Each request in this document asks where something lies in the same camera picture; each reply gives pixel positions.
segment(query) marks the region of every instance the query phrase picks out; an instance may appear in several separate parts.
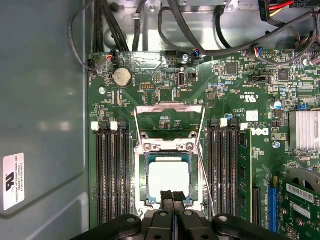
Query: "white label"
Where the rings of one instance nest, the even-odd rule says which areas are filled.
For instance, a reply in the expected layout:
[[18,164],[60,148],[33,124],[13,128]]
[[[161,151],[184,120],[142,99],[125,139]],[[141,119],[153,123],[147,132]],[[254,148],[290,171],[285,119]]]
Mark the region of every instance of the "white label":
[[295,211],[297,211],[298,213],[302,214],[303,216],[307,217],[308,219],[311,219],[311,213],[307,210],[305,210],[304,208],[296,205],[296,204],[293,204],[293,209]]
[[256,122],[259,121],[259,112],[255,111],[246,111],[246,120],[248,122]]
[[315,198],[314,198],[314,195],[311,194],[311,193],[308,193],[306,191],[303,191],[295,186],[292,186],[290,184],[287,184],[286,185],[286,190],[289,192],[289,193],[292,193],[304,200],[307,200],[308,202],[310,203],[315,203]]
[[3,158],[3,209],[25,200],[25,155],[18,153]]

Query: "chip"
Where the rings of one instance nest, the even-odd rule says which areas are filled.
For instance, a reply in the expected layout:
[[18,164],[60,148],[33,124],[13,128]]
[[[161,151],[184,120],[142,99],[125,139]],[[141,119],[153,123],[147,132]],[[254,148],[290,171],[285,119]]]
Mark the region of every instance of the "chip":
[[209,99],[216,99],[216,94],[213,93],[213,92],[209,92],[208,98],[209,98]]
[[237,74],[237,64],[235,63],[228,63],[226,65],[226,74],[228,75],[235,75]]
[[278,79],[279,79],[279,81],[288,81],[289,80],[289,69],[279,69],[278,70]]

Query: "integrated circuit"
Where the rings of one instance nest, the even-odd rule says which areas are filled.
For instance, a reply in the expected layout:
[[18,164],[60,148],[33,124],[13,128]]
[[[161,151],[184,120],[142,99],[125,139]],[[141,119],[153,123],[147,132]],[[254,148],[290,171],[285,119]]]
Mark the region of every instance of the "integrated circuit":
[[288,81],[289,80],[289,69],[282,68],[278,70],[278,80],[279,81]]
[[237,71],[237,64],[236,63],[227,63],[226,64],[226,74],[227,75],[236,75]]

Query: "heatsink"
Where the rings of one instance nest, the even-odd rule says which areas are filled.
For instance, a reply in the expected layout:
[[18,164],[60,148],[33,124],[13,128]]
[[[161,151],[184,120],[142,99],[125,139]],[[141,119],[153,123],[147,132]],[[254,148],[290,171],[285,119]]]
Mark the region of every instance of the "heatsink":
[[319,150],[320,111],[293,111],[289,113],[290,149]]

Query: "cable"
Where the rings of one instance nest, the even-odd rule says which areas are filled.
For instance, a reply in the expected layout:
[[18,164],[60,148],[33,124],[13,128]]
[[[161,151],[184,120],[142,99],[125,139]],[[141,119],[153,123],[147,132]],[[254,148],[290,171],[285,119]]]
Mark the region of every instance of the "cable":
[[309,41],[309,43],[307,44],[307,46],[304,48],[304,50],[302,50],[298,56],[292,58],[291,60],[288,60],[288,61],[283,61],[283,62],[275,62],[275,61],[269,61],[269,60],[266,60],[265,58],[262,58],[262,56],[259,56],[258,59],[261,61],[261,62],[264,62],[266,64],[269,64],[269,65],[278,65],[278,66],[283,66],[283,65],[288,65],[288,64],[291,64],[297,60],[299,60],[312,46],[312,44],[314,43],[315,41],[315,38],[316,38],[316,17],[314,16],[313,17],[313,20],[314,20],[314,25],[313,25],[313,34],[312,34],[312,37]]
[[282,4],[279,4],[279,5],[271,6],[271,7],[269,7],[269,10],[272,11],[272,10],[276,10],[276,9],[282,9],[282,8],[288,6],[288,5],[291,5],[291,4],[294,4],[293,0],[285,2],[285,3],[282,3]]
[[179,51],[179,52],[184,52],[184,53],[192,53],[193,50],[192,49],[185,49],[185,48],[182,48],[182,47],[179,47],[177,45],[174,45],[172,42],[169,41],[169,39],[164,35],[164,33],[162,32],[162,15],[163,15],[163,12],[164,11],[171,11],[171,9],[169,7],[162,7],[159,11],[159,14],[158,14],[158,32],[159,32],[159,35],[161,37],[161,39],[167,44],[169,45],[171,48],[173,48],[174,50],[176,51]]
[[222,45],[226,49],[230,49],[231,46],[227,42],[227,40],[225,39],[225,37],[224,37],[224,35],[222,33],[222,29],[221,29],[221,16],[225,13],[225,8],[226,8],[226,6],[216,6],[215,9],[214,9],[213,16],[215,17],[216,34],[217,34],[220,42],[222,43]]
[[272,12],[272,13],[270,13],[270,18],[272,18],[272,17],[274,17],[275,15],[277,15],[278,13],[280,13],[283,9],[284,9],[284,7],[283,7],[283,8],[280,8],[280,9],[278,9],[278,10]]
[[290,28],[292,25],[298,24],[302,21],[305,21],[305,20],[311,18],[313,15],[311,12],[308,12],[308,13],[288,22],[284,26],[277,28],[276,30],[270,32],[269,34],[262,36],[258,39],[255,39],[251,42],[240,45],[240,46],[236,46],[236,47],[232,47],[232,48],[228,48],[228,49],[222,49],[222,50],[205,50],[200,45],[198,40],[192,34],[190,28],[188,27],[185,19],[183,18],[182,14],[181,14],[181,11],[179,10],[178,2],[176,0],[168,0],[168,3],[170,5],[173,16],[174,16],[176,22],[178,23],[178,26],[180,27],[184,36],[191,42],[192,45],[194,45],[197,49],[199,49],[201,54],[203,54],[205,56],[210,56],[210,57],[229,55],[229,54],[232,54],[232,53],[235,53],[238,51],[243,51],[243,50],[249,49],[252,46],[259,45],[259,44],[271,39],[272,37],[276,36],[277,34],[283,32],[284,30]]
[[86,5],[84,5],[69,21],[69,25],[68,25],[68,35],[69,35],[69,41],[70,41],[70,44],[71,44],[71,47],[72,47],[72,50],[74,52],[74,55],[76,57],[76,59],[78,60],[78,62],[86,69],[90,70],[90,71],[97,71],[99,70],[100,68],[102,68],[103,65],[105,65],[105,63],[107,62],[107,59],[104,59],[97,67],[95,68],[92,68],[92,67],[89,67],[87,66],[84,61],[82,61],[80,55],[79,55],[79,52],[76,48],[76,44],[75,44],[75,40],[74,40],[74,36],[73,36],[73,23],[74,23],[74,20],[75,18],[80,14],[82,13],[83,11],[85,11],[86,9],[88,9],[96,0],[91,0],[90,2],[88,2]]
[[[147,0],[141,0],[135,13],[141,14],[142,8],[146,4]],[[137,52],[139,47],[139,40],[140,40],[140,32],[141,32],[141,19],[134,20],[134,38],[132,43],[132,51]]]
[[117,45],[117,48],[121,51],[121,52],[129,52],[129,47],[127,45],[127,41],[125,39],[124,33],[122,32],[114,14],[112,13],[112,10],[110,9],[109,3],[106,0],[98,0],[99,4],[101,6],[102,9],[102,13],[104,14],[104,17],[109,25],[109,28],[112,32],[112,36],[114,38],[114,41],[116,41],[116,39],[119,39],[119,42]]

